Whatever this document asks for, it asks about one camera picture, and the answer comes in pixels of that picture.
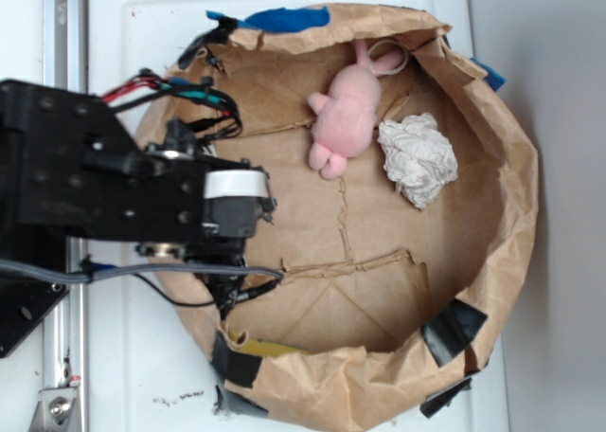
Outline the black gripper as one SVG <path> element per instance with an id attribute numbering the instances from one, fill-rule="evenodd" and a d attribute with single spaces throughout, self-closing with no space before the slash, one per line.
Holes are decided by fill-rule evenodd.
<path id="1" fill-rule="evenodd" d="M 271 222 L 276 208 L 267 172 L 251 167 L 246 159 L 216 157 L 212 143 L 196 138 L 179 118 L 168 122 L 164 142 L 149 144 L 146 153 L 168 160 L 174 168 L 188 167 L 191 175 L 179 178 L 180 194 L 172 198 L 182 203 L 175 206 L 174 219 L 163 212 L 146 223 L 150 234 L 137 245 L 139 255 L 203 264 L 203 282 L 222 318 L 237 303 L 276 288 L 277 272 L 250 268 L 244 257 L 258 220 Z"/>

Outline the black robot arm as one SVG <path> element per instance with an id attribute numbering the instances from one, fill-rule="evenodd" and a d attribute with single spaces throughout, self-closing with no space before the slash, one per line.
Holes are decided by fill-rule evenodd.
<path id="1" fill-rule="evenodd" d="M 268 173 L 212 152 L 241 131 L 238 107 L 209 82 L 146 76 L 154 98 L 216 111 L 172 118 L 138 144 L 113 95 L 23 81 L 1 84 L 1 353 L 9 356 L 69 287 L 148 272 L 210 278 L 227 314 L 245 300 L 244 257 L 276 207 Z"/>

